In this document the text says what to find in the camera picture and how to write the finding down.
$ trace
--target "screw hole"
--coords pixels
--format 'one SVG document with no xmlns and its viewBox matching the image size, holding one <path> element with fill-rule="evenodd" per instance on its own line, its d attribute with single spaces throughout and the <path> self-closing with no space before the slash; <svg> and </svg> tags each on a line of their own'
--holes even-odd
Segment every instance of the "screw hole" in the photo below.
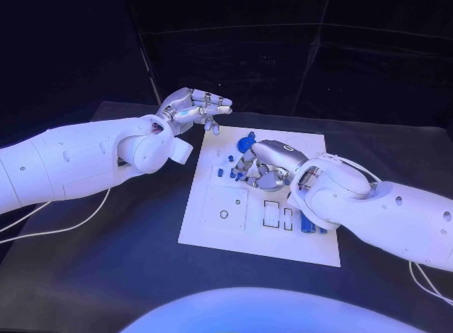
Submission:
<svg viewBox="0 0 453 333">
<path fill-rule="evenodd" d="M 450 212 L 444 212 L 443 214 L 443 219 L 448 222 L 451 220 L 451 213 Z"/>
</svg>

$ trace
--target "blue object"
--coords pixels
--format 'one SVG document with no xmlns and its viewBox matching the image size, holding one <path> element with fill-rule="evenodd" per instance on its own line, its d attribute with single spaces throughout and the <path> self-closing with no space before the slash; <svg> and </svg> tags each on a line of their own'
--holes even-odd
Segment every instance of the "blue object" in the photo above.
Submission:
<svg viewBox="0 0 453 333">
<path fill-rule="evenodd" d="M 248 136 L 238 141 L 238 151 L 242 154 L 248 151 L 251 145 L 255 143 L 254 137 L 254 132 L 249 132 Z"/>
<path fill-rule="evenodd" d="M 301 213 L 301 232 L 307 234 L 316 232 L 316 225 L 308 221 L 303 213 Z"/>
</svg>

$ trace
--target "black background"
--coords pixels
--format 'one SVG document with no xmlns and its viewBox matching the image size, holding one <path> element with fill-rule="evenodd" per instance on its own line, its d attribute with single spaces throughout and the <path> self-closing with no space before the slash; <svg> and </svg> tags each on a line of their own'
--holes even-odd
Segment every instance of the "black background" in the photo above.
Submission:
<svg viewBox="0 0 453 333">
<path fill-rule="evenodd" d="M 160 97 L 196 87 L 235 112 L 453 139 L 453 1 L 0 2 L 0 147 L 88 121 L 102 100 L 155 104 L 150 77 Z"/>
</svg>

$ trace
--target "wire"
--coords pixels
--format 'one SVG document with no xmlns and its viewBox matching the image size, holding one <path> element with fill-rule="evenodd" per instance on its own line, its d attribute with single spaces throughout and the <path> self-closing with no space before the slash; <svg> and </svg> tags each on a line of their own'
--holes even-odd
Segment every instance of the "wire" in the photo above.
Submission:
<svg viewBox="0 0 453 333">
<path fill-rule="evenodd" d="M 376 182 L 380 182 L 380 179 L 379 177 L 376 177 L 366 168 L 363 168 L 356 162 L 353 161 L 349 161 L 349 159 L 343 158 L 343 157 L 337 157 L 344 163 L 347 163 L 352 167 L 355 167 L 356 169 L 359 169 L 360 171 L 363 171 L 365 173 L 367 173 L 370 175 L 370 177 L 373 178 L 373 180 Z M 440 298 L 444 302 L 447 302 L 450 304 L 450 306 L 453 306 L 453 300 L 445 298 L 441 293 L 438 292 L 438 290 L 435 289 L 434 287 L 434 284 L 431 283 L 431 280 L 428 279 L 428 276 L 425 275 L 424 273 L 424 270 L 421 269 L 421 266 L 418 265 L 418 263 L 415 262 L 414 263 L 422 277 L 424 277 L 424 280 L 427 281 L 428 283 L 428 286 L 431 287 L 432 291 L 427 290 L 427 288 L 418 283 L 418 280 L 415 279 L 415 275 L 414 275 L 414 271 L 412 271 L 412 262 L 408 261 L 408 266 L 409 266 L 409 274 L 411 274 L 411 278 L 415 282 L 415 284 L 418 285 L 418 287 L 427 292 L 430 293 L 434 297 Z"/>
<path fill-rule="evenodd" d="M 17 236 L 17 237 L 13 237 L 13 238 L 8 238 L 8 239 L 1 240 L 1 241 L 0 241 L 0 244 L 5 243 L 7 241 L 14 241 L 15 239 L 20 239 L 20 238 L 33 237 L 33 236 L 40 236 L 40 235 L 43 235 L 43 234 L 56 234 L 56 233 L 59 233 L 59 232 L 62 232 L 62 231 L 69 231 L 69 230 L 72 230 L 73 228 L 77 228 L 77 227 L 79 227 L 85 222 L 88 222 L 88 220 L 96 215 L 96 212 L 99 211 L 99 209 L 101 209 L 101 207 L 102 207 L 102 205 L 103 205 L 103 202 L 105 202 L 105 200 L 106 200 L 106 198 L 108 198 L 109 191 L 111 191 L 111 189 L 108 189 L 108 191 L 105 192 L 105 196 L 103 196 L 103 199 L 102 199 L 102 201 L 101 201 L 101 203 L 99 203 L 99 206 L 98 206 L 96 210 L 92 212 L 92 214 L 89 215 L 89 217 L 88 217 L 80 223 L 77 223 L 77 224 L 73 225 L 72 227 L 67 227 L 67 228 L 63 228 L 63 229 L 59 229 L 59 230 L 52 230 L 52 231 L 44 231 L 44 232 L 36 232 L 36 233 L 33 233 L 33 234 L 23 234 L 21 236 Z"/>
<path fill-rule="evenodd" d="M 41 206 L 39 206 L 27 215 L 24 215 L 15 222 L 13 222 L 10 225 L 7 225 L 5 227 L 2 227 L 2 229 L 0 229 L 0 232 L 2 232 L 5 229 L 8 229 L 10 227 L 13 227 L 14 225 L 17 225 L 34 212 L 37 212 L 39 210 L 41 210 L 47 205 L 50 204 L 50 201 L 47 201 Z"/>
</svg>

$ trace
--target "robotic hand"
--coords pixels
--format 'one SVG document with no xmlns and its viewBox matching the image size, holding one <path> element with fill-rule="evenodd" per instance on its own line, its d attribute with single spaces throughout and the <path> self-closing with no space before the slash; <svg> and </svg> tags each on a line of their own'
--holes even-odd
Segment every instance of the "robotic hand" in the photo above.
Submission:
<svg viewBox="0 0 453 333">
<path fill-rule="evenodd" d="M 252 166 L 259 177 L 248 177 Z M 369 183 L 366 170 L 323 154 L 307 159 L 277 141 L 251 145 L 232 169 L 236 181 L 265 191 L 290 183 L 288 204 L 320 228 L 343 225 L 370 245 L 402 259 L 453 271 L 453 200 L 395 184 Z"/>
<path fill-rule="evenodd" d="M 193 121 L 217 134 L 212 116 L 229 114 L 230 104 L 209 92 L 181 88 L 155 115 L 59 127 L 0 149 L 0 214 L 95 194 L 155 172 L 168 158 L 183 164 L 193 147 L 174 136 Z"/>
</svg>

